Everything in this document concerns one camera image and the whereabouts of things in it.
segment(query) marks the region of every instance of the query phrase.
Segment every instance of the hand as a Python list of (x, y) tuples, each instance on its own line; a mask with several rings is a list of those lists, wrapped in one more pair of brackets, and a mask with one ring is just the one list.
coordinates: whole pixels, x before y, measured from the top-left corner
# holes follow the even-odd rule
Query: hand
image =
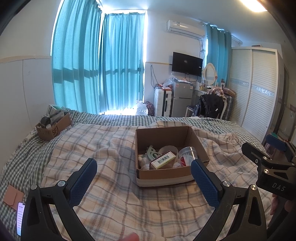
[[(274, 198), (272, 200), (272, 204), (271, 204), (271, 211), (270, 211), (270, 215), (274, 215), (276, 210), (277, 210), (277, 207), (279, 205), (279, 199), (278, 199), (278, 196), (275, 195), (275, 194), (272, 194), (272, 197)], [(294, 202), (293, 201), (290, 201), (288, 200), (286, 203), (285, 203), (285, 210), (289, 213), (292, 211), (292, 208), (293, 208), (293, 205), (294, 205)]]
[(132, 233), (125, 238), (120, 239), (119, 241), (139, 241), (139, 236), (135, 233)]

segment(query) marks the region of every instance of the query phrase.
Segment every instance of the white cabinet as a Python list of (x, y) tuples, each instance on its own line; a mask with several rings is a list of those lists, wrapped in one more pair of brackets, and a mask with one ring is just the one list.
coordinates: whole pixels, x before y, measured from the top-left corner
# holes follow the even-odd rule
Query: white cabinet
[(236, 121), (260, 142), (269, 134), (273, 119), (277, 118), (282, 65), (277, 50), (251, 47), (232, 50), (229, 88), (237, 95), (230, 120)]

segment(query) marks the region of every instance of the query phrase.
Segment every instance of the silver refrigerator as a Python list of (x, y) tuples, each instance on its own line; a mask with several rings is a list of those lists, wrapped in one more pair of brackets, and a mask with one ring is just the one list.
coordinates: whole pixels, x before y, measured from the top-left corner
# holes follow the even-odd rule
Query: silver refrigerator
[(193, 84), (174, 82), (171, 117), (185, 117), (188, 105), (191, 105)]

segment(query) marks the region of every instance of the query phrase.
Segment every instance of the small cardboard box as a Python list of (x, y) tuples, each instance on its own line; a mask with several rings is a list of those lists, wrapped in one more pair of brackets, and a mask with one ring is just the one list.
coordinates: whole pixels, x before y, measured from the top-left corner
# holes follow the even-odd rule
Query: small cardboard box
[(41, 128), (40, 123), (36, 125), (36, 129), (40, 139), (44, 141), (51, 141), (58, 136), (62, 130), (71, 125), (70, 114), (66, 114), (59, 122), (51, 129)]
[(193, 146), (205, 166), (210, 161), (205, 149), (190, 126), (137, 129), (135, 163), (137, 185), (140, 187), (165, 186), (193, 180), (191, 167), (140, 170), (138, 155), (145, 154), (150, 145), (153, 145), (155, 150), (172, 145), (177, 147), (179, 151), (184, 147)]

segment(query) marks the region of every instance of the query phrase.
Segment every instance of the phone screen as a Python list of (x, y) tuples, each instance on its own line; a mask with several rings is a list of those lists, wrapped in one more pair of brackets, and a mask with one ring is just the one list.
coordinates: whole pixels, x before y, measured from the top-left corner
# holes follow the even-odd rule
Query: phone screen
[(19, 202), (18, 207), (17, 207), (17, 234), (21, 234), (22, 230), (22, 216), (24, 214), (25, 210), (25, 204), (22, 202)]

